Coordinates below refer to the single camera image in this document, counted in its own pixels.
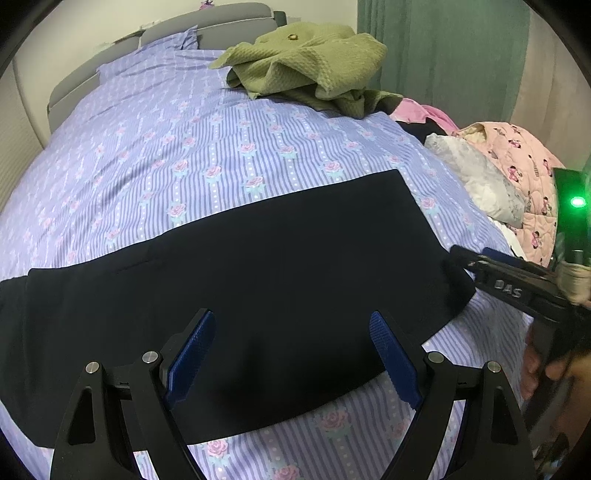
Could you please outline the right hand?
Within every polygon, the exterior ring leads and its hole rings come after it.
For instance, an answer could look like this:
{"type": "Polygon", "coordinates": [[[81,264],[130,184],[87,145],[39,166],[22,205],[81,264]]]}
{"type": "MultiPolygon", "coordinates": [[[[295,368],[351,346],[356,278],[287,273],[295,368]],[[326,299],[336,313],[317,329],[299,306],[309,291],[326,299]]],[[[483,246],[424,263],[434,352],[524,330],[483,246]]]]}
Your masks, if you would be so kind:
{"type": "MultiPolygon", "coordinates": [[[[521,395],[529,400],[539,383],[540,358],[530,336],[526,339],[521,372],[521,395]]],[[[555,430],[566,435],[573,447],[581,438],[590,421],[590,354],[556,360],[545,367],[545,375],[553,381],[571,379],[572,389],[557,420],[555,430]]]]}

